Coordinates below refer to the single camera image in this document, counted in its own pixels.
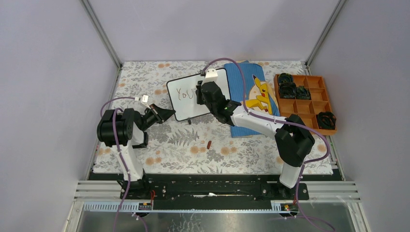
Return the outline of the small black-framed whiteboard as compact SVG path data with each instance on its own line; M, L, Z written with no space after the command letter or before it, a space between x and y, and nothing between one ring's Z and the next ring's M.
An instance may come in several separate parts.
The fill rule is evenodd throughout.
M209 114L205 105L197 104L195 94L198 81L204 80L200 74L190 75L168 81L166 83L171 105L176 111L177 121L187 120L198 116Z

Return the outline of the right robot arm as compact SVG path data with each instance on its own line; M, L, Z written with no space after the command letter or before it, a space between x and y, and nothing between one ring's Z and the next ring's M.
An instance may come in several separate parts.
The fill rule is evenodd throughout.
M250 129L275 140L284 162L277 192L281 198L291 198L296 193L303 162L315 144L301 118L294 114L281 117L246 110L244 104L226 99L215 82L198 81L195 93L197 103L205 105L220 123Z

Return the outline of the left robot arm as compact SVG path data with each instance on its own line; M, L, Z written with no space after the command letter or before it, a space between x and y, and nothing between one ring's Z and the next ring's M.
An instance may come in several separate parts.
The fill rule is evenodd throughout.
M97 126L98 140L107 147L118 150L117 160L123 171L124 189L131 189L139 199L149 195L150 186L141 162L134 150L146 148L148 144L147 129L155 124L162 124L176 113L173 109L160 108L151 104L140 113L132 108L106 110Z

